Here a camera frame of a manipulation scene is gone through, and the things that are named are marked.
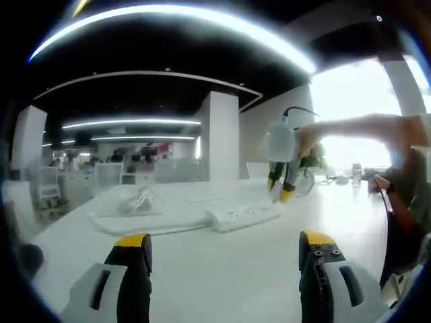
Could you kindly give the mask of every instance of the cable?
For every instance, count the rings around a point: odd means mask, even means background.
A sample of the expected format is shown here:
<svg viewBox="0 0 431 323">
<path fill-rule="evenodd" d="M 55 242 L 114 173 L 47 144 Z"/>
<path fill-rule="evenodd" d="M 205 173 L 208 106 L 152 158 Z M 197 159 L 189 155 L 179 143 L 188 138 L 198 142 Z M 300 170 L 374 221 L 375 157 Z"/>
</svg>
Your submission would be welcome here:
<svg viewBox="0 0 431 323">
<path fill-rule="evenodd" d="M 317 113 L 313 112 L 312 110 L 306 109 L 306 108 L 301 108 L 300 106 L 290 106 L 289 108 L 286 109 L 286 111 L 283 113 L 283 116 L 285 116 L 287 118 L 288 114 L 289 114 L 289 110 L 292 109 L 297 109 L 297 110 L 302 110 L 302 111 L 306 111 L 308 113 L 311 113 L 315 116 L 319 116 Z"/>
</svg>

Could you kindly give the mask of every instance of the column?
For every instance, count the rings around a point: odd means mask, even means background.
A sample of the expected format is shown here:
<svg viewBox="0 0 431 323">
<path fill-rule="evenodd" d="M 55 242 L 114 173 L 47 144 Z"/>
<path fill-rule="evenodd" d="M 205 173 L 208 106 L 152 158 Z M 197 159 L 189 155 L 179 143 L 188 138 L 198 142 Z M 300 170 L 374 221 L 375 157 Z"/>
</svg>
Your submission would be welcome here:
<svg viewBox="0 0 431 323">
<path fill-rule="evenodd" d="M 201 121 L 204 179 L 239 179 L 238 97 L 210 92 L 195 116 Z"/>
<path fill-rule="evenodd" d="M 18 115 L 13 136 L 11 169 L 19 170 L 21 180 L 34 181 L 40 167 L 46 113 L 33 106 Z"/>
</svg>

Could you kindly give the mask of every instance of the person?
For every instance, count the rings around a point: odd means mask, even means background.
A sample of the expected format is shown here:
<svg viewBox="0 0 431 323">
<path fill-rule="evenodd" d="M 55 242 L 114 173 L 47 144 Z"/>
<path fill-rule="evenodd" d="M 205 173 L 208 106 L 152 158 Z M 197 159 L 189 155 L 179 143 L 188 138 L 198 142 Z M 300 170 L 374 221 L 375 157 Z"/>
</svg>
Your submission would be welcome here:
<svg viewBox="0 0 431 323">
<path fill-rule="evenodd" d="M 112 163 L 121 163 L 123 161 L 123 157 L 119 155 L 118 150 L 114 150 L 114 155 L 110 158 Z"/>
<path fill-rule="evenodd" d="M 370 180 L 371 191 L 386 191 L 393 209 L 388 219 L 388 243 L 380 285 L 392 273 L 401 275 L 417 262 L 418 251 L 426 232 L 431 231 L 431 186 L 426 182 L 426 158 L 410 149 L 400 167 L 392 157 L 393 166 Z"/>
<path fill-rule="evenodd" d="M 414 266 L 423 237 L 431 231 L 431 188 L 426 182 L 426 160 L 411 146 L 431 146 L 431 114 L 395 116 L 371 114 L 349 120 L 309 124 L 298 129 L 299 156 L 310 153 L 329 135 L 369 137 L 390 147 L 393 168 L 375 176 L 386 190 L 394 217 L 389 217 L 387 257 L 380 280 Z"/>
</svg>

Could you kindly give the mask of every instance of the power strip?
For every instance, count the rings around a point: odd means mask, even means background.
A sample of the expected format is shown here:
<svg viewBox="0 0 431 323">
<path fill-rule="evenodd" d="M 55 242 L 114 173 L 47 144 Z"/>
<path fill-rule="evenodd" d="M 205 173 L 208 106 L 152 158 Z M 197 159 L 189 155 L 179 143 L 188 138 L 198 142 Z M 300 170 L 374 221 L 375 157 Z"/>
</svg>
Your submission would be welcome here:
<svg viewBox="0 0 431 323">
<path fill-rule="evenodd" d="M 250 227 L 281 216 L 281 207 L 274 203 L 261 203 L 237 210 L 205 210 L 205 218 L 219 232 L 234 231 Z"/>
</svg>

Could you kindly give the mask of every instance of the water bottle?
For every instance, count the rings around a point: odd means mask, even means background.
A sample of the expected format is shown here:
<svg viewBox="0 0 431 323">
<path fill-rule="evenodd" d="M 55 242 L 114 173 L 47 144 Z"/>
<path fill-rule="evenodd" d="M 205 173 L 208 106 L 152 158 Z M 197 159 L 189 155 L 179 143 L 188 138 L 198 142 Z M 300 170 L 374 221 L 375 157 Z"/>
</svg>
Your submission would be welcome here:
<svg viewBox="0 0 431 323">
<path fill-rule="evenodd" d="M 361 186 L 361 176 L 362 169 L 360 164 L 353 164 L 352 168 L 352 186 L 360 187 Z"/>
</svg>

